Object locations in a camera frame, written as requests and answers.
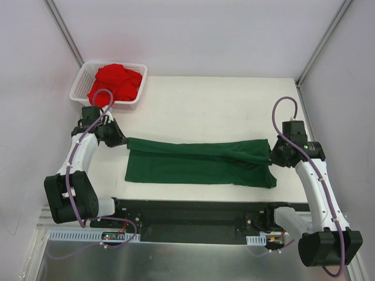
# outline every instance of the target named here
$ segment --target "green cloth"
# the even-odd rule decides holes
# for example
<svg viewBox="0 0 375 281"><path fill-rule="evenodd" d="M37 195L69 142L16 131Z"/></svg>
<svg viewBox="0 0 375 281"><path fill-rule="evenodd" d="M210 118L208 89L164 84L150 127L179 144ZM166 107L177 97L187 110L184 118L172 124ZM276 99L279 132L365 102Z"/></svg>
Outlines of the green cloth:
<svg viewBox="0 0 375 281"><path fill-rule="evenodd" d="M237 184L272 188L266 139L173 144L128 138L126 181L135 183Z"/></svg>

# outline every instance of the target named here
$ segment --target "gray floor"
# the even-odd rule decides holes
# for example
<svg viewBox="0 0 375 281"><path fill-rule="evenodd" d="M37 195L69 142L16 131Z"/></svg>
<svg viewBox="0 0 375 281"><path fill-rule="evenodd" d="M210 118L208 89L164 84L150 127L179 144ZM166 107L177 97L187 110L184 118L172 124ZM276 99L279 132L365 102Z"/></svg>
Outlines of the gray floor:
<svg viewBox="0 0 375 281"><path fill-rule="evenodd" d="M52 256L64 256L86 245L49 241L46 251ZM44 254L37 280L333 280L321 268L304 267L295 244L281 254L255 256L260 253L264 253L263 247L237 245L130 243L110 250L93 245L58 261Z"/></svg>

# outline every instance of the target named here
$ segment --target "crumpled red fabric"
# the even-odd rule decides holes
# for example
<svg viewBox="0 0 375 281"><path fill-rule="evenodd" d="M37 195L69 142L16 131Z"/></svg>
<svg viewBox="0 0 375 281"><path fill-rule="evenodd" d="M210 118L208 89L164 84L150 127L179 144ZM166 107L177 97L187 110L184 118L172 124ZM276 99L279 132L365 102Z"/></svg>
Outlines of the crumpled red fabric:
<svg viewBox="0 0 375 281"><path fill-rule="evenodd" d="M142 75L140 73L125 68L120 64L109 64L98 70L95 75L95 82L89 92L88 100L93 104L94 94L99 89L110 90L115 101L133 101L138 94L138 87L141 85ZM111 101L107 92L100 92L95 98L95 105L104 107Z"/></svg>

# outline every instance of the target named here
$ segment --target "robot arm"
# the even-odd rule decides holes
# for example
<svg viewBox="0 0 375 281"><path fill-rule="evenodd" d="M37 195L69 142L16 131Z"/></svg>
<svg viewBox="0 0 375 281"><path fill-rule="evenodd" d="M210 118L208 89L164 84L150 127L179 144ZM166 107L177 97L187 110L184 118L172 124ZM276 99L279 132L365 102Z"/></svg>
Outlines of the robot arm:
<svg viewBox="0 0 375 281"><path fill-rule="evenodd" d="M45 179L44 185L52 217L58 224L77 220L70 200L66 196L67 165L70 165L69 183L74 188L74 201L82 219L113 215L116 212L117 199L97 198L87 172L100 141L104 141L108 147L112 148L126 144L126 137L108 112L101 122L79 141L84 131L100 117L101 110L99 107L82 108L82 119L78 121L78 125L71 133L72 144L64 165L57 171L57 174ZM70 155L77 143L79 143L79 149L76 150L73 160L69 163Z"/></svg>
<svg viewBox="0 0 375 281"><path fill-rule="evenodd" d="M340 226L345 242L345 264L348 265L362 245L362 236L359 231L350 229L337 204L328 179L325 155L320 143L307 141L303 121L283 122L282 134L312 159L323 176L336 214L331 213L326 191L313 166L299 151L278 136L270 159L278 166L295 168L306 193L312 225L303 220L293 208L284 205L273 209L272 221L298 241L299 255L305 266L340 265L340 239L337 225Z"/></svg>

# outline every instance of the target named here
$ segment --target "dark green towel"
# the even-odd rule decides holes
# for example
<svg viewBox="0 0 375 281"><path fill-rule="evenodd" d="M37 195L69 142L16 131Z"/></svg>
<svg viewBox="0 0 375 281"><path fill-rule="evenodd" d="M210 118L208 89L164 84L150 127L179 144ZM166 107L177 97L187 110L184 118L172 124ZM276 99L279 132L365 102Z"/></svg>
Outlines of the dark green towel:
<svg viewBox="0 0 375 281"><path fill-rule="evenodd" d="M266 139L192 144L128 140L126 181L276 186L268 169L271 149Z"/></svg>

